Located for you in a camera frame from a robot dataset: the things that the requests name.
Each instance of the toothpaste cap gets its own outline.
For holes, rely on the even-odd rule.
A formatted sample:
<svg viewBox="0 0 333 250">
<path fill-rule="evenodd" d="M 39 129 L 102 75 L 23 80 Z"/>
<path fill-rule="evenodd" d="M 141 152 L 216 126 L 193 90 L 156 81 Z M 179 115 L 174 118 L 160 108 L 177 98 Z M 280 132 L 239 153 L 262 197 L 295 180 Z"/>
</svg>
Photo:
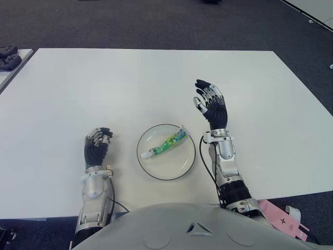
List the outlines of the toothpaste cap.
<svg viewBox="0 0 333 250">
<path fill-rule="evenodd" d="M 140 156 L 142 159 L 149 159 L 151 156 L 153 156 L 153 152 L 150 152 L 150 151 L 143 152 Z"/>
</svg>

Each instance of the triangular logo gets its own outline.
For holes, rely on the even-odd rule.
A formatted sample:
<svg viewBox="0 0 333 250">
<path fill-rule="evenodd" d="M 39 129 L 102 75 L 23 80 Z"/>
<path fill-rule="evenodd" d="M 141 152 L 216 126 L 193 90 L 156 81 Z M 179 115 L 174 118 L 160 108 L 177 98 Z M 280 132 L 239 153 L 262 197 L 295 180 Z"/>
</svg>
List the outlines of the triangular logo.
<svg viewBox="0 0 333 250">
<path fill-rule="evenodd" d="M 187 230 L 189 236 L 212 236 L 212 231 L 200 222 L 192 222 Z"/>
</svg>

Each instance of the white table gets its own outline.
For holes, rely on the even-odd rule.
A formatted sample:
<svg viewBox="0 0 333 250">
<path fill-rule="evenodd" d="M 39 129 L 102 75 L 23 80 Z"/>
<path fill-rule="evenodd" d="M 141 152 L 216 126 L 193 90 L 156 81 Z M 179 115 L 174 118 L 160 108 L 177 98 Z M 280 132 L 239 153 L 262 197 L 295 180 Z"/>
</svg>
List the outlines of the white table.
<svg viewBox="0 0 333 250">
<path fill-rule="evenodd" d="M 128 209 L 216 203 L 198 154 L 209 125 L 193 105 L 197 78 L 224 94 L 255 198 L 333 189 L 333 117 L 273 52 L 39 49 L 0 95 L 0 217 L 78 215 L 84 137 L 101 126 L 114 132 L 105 162 Z M 161 123 L 184 124 L 196 144 L 191 171 L 173 181 L 136 158 L 142 133 Z"/>
<path fill-rule="evenodd" d="M 18 55 L 22 58 L 21 64 L 12 71 L 0 71 L 0 93 L 7 82 L 23 67 L 25 61 L 29 59 L 32 53 L 32 49 L 19 49 Z"/>
</svg>

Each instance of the plate rim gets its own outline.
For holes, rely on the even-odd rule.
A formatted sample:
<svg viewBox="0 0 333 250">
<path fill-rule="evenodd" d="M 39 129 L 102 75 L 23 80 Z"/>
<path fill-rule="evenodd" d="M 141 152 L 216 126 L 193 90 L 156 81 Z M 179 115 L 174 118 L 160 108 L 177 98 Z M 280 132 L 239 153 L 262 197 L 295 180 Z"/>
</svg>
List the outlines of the plate rim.
<svg viewBox="0 0 333 250">
<path fill-rule="evenodd" d="M 192 137 L 191 137 L 190 135 L 188 135 L 188 137 L 191 139 L 191 141 L 192 141 L 192 143 L 193 143 L 193 147 L 194 147 L 194 158 L 193 158 L 193 162 L 192 162 L 191 166 L 187 169 L 187 171 L 186 171 L 185 173 L 183 173 L 181 176 L 178 176 L 178 177 L 173 178 L 173 179 L 160 179 L 160 178 L 157 178 L 157 177 L 155 177 L 155 176 L 152 176 L 152 175 L 151 175 L 150 173 L 148 173 L 148 172 L 146 171 L 146 169 L 141 165 L 137 150 L 138 150 L 138 147 L 139 147 L 139 142 L 140 142 L 141 138 L 145 135 L 145 133 L 147 133 L 147 132 L 148 132 L 149 130 L 151 130 L 152 128 L 157 127 L 157 126 L 161 126 L 161 125 L 171 125 L 171 126 L 174 126 L 174 127 L 180 128 L 179 126 L 174 125 L 174 124 L 170 124 L 170 123 L 161 123 L 161 124 L 158 124 L 158 125 L 152 126 L 152 127 L 150 127 L 149 129 L 147 129 L 147 130 L 146 130 L 146 131 L 140 136 L 140 138 L 139 138 L 139 140 L 138 140 L 138 142 L 137 142 L 137 145 L 136 145 L 136 158 L 137 158 L 137 161 L 139 162 L 141 168 L 142 168 L 142 169 L 146 172 L 146 174 L 148 174 L 149 176 L 153 177 L 154 179 L 160 180 L 160 181 L 172 181 L 172 180 L 176 180 L 176 179 L 178 179 L 178 178 L 184 176 L 184 175 L 187 174 L 188 171 L 193 167 L 194 161 L 196 160 L 196 153 L 197 153 L 197 150 L 196 150 L 196 145 L 195 145 L 195 143 L 194 143 Z"/>
</svg>

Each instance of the black device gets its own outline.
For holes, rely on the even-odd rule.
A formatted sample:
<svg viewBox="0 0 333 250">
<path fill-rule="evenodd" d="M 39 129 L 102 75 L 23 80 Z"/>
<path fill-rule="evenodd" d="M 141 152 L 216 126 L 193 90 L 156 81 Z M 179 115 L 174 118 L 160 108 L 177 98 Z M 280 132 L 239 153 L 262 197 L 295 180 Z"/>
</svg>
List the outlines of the black device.
<svg viewBox="0 0 333 250">
<path fill-rule="evenodd" d="M 6 57 L 17 54 L 17 51 L 18 51 L 17 46 L 15 46 L 14 44 L 2 47 L 0 48 L 0 57 Z"/>
<path fill-rule="evenodd" d="M 3 250 L 6 245 L 9 245 L 13 239 L 16 237 L 16 232 L 14 229 L 6 230 L 0 228 L 0 250 Z"/>
<path fill-rule="evenodd" d="M 22 58 L 17 54 L 7 56 L 4 59 L 0 58 L 0 70 L 12 71 L 19 66 L 21 62 Z"/>
</svg>

